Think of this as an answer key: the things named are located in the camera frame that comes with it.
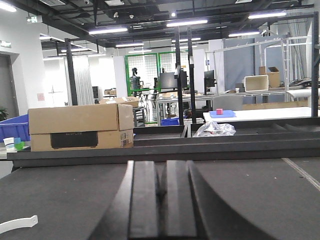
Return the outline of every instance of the black pillar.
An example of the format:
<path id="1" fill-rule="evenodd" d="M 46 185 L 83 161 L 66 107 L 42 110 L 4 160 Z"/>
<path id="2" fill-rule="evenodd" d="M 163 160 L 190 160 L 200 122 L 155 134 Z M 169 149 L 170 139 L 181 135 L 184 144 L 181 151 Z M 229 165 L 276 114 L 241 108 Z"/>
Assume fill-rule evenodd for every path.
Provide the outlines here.
<path id="1" fill-rule="evenodd" d="M 196 97 L 195 97 L 195 64 L 194 64 L 194 54 L 192 49 L 192 31 L 191 27 L 187 28 L 188 37 L 188 60 L 189 60 L 189 80 L 190 80 L 190 94 L 191 94 L 191 117 L 192 123 L 197 123 L 196 118 Z"/>
<path id="2" fill-rule="evenodd" d="M 72 52 L 71 52 L 71 43 L 69 38 L 65 38 L 65 48 L 66 48 L 66 62 L 68 66 L 68 75 L 69 75 L 69 82 L 70 82 L 70 92 L 71 92 L 71 104 L 73 106 L 78 105 L 78 98 L 77 98 L 77 89 L 76 89 L 76 81 L 75 81 L 75 70 L 74 70 L 74 61 L 72 59 Z"/>
<path id="3" fill-rule="evenodd" d="M 311 79 L 311 107 L 312 117 L 318 117 L 318 84 L 319 84 L 319 12 L 313 14 L 312 31 L 312 79 Z"/>
<path id="4" fill-rule="evenodd" d="M 182 100 L 182 83 L 181 83 L 181 58 L 180 58 L 180 33 L 177 26 L 174 31 L 175 38 L 175 73 L 174 78 L 177 79 L 178 86 L 178 108 L 179 108 L 179 124 L 184 125 L 184 105 Z"/>

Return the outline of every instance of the white paper cup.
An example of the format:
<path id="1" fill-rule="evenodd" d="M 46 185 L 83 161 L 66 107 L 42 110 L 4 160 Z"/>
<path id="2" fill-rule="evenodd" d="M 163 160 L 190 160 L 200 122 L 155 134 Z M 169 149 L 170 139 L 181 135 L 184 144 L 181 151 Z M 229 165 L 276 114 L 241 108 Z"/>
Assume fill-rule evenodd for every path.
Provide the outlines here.
<path id="1" fill-rule="evenodd" d="M 15 149 L 15 142 L 14 142 L 14 137 L 7 137 L 5 139 L 3 139 L 5 148 L 7 152 L 14 152 Z"/>

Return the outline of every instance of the cardboard box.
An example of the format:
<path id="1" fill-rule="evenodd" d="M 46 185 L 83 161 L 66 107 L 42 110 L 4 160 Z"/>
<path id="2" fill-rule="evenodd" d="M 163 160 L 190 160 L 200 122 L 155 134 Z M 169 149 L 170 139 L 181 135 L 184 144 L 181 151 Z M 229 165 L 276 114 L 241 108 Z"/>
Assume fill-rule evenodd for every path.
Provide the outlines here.
<path id="1" fill-rule="evenodd" d="M 98 104 L 29 109 L 31 151 L 133 146 L 132 106 Z"/>
<path id="2" fill-rule="evenodd" d="M 259 75 L 267 75 L 269 79 L 269 87 L 270 88 L 278 88 L 280 86 L 280 72 L 275 67 L 269 67 L 271 72 L 266 72 L 266 67 L 261 66 L 259 67 Z"/>
<path id="3" fill-rule="evenodd" d="M 133 108 L 137 108 L 139 106 L 139 98 L 134 96 L 127 97 L 118 97 L 112 99 L 102 99 L 100 104 L 125 104 L 131 105 Z"/>
<path id="4" fill-rule="evenodd" d="M 162 95 L 163 98 L 177 98 L 178 92 L 177 91 L 170 91 L 170 92 L 160 93 L 160 95 Z"/>
<path id="5" fill-rule="evenodd" d="M 299 107 L 308 107 L 308 101 L 287 101 L 287 102 L 243 104 L 242 110 L 284 109 L 284 108 L 299 108 Z"/>
<path id="6" fill-rule="evenodd" d="M 116 89 L 106 89 L 104 90 L 104 95 L 117 95 Z"/>

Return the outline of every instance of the black table surface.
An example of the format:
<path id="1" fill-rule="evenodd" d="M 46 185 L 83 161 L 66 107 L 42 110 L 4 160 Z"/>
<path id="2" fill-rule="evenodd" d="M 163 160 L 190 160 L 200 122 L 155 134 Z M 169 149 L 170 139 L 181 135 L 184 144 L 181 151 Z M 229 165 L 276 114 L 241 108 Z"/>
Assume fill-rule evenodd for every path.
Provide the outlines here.
<path id="1" fill-rule="evenodd" d="M 291 159 L 320 181 L 320 158 Z M 283 159 L 197 161 L 238 213 L 279 240 L 320 236 L 320 192 Z M 164 163 L 156 163 L 162 172 Z M 20 168 L 0 179 L 0 223 L 38 216 L 0 240 L 86 240 L 108 208 L 126 164 Z"/>

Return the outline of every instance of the chair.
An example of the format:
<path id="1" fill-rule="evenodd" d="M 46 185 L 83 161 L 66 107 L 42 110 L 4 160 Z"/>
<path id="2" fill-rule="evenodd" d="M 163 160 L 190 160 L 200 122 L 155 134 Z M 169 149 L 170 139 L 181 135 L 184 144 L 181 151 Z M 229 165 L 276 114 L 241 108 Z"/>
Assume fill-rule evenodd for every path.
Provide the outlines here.
<path id="1" fill-rule="evenodd" d="M 212 101 L 213 110 L 225 109 L 239 111 L 242 110 L 243 97 L 239 95 L 215 96 Z"/>

